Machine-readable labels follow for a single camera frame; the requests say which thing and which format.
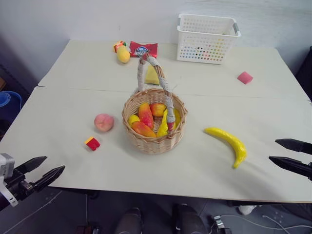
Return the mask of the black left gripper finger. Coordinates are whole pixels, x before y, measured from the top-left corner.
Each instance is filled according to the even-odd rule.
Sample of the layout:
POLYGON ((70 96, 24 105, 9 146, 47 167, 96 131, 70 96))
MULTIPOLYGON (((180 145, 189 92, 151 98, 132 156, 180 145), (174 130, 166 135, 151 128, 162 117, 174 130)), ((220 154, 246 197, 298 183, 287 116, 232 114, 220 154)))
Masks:
POLYGON ((18 170, 20 173, 29 173, 36 169, 38 166, 40 166, 45 160, 47 159, 47 156, 39 156, 34 157, 27 162, 21 164, 20 166, 16 167, 15 170, 18 170))
POLYGON ((65 165, 56 167, 44 174, 41 179, 34 183, 34 190, 36 192, 42 191, 45 187, 49 186, 57 178, 59 178, 60 175, 63 173, 64 169, 65 165))

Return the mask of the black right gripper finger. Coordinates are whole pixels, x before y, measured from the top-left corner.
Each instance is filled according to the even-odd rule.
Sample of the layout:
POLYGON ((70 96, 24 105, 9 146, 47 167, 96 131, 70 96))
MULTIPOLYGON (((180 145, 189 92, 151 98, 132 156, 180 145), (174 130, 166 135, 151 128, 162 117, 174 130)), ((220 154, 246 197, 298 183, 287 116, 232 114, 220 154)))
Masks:
POLYGON ((283 146, 286 149, 303 152, 303 153, 311 153, 312 152, 312 144, 303 142, 296 139, 284 138, 284 139, 276 139, 276 143, 283 146))
POLYGON ((301 161, 289 157, 279 157, 279 156, 269 156, 269 160, 282 169, 305 176, 309 180, 312 180, 311 162, 309 164, 304 164, 301 161))

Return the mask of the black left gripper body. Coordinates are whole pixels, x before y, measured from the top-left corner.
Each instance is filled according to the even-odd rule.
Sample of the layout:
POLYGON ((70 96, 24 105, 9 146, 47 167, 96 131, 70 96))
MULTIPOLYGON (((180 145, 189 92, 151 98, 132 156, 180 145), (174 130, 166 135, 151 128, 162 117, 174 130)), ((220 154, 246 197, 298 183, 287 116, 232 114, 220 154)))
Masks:
POLYGON ((34 192, 32 184, 25 180, 25 174, 16 169, 13 170, 12 176, 6 178, 4 182, 16 200, 24 200, 34 192))

